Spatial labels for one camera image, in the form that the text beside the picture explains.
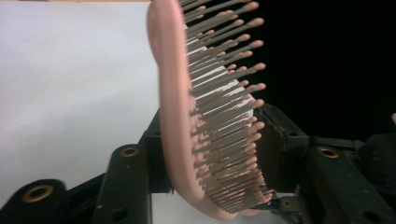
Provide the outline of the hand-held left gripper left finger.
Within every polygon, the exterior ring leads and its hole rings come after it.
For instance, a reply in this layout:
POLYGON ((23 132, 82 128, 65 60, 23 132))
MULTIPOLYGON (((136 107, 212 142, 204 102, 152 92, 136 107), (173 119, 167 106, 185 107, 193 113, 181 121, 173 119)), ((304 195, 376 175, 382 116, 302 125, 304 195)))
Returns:
POLYGON ((151 193, 171 193, 172 184, 168 176, 163 156, 163 143, 160 128, 160 110, 157 110, 139 144, 148 153, 148 181, 151 193))

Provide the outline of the pink hairbrush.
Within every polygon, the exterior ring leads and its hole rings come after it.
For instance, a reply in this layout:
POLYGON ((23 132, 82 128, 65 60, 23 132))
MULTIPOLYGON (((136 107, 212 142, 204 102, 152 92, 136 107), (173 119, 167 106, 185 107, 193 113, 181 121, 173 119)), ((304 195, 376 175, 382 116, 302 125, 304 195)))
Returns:
POLYGON ((254 116, 263 106, 249 75, 264 63, 241 64, 262 47, 249 30, 262 18, 243 15, 258 0, 151 0, 147 31, 158 66, 160 130, 170 183, 189 205, 229 220, 269 203, 258 163, 264 123, 254 116))

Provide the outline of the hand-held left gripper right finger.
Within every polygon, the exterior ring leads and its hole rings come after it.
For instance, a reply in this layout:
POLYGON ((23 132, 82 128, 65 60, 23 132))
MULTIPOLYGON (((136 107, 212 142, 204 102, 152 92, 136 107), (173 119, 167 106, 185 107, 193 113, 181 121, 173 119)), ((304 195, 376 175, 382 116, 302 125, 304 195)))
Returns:
POLYGON ((308 136, 274 105, 256 109, 255 116, 264 123, 257 150, 266 186, 277 192, 293 193, 303 168, 308 136))

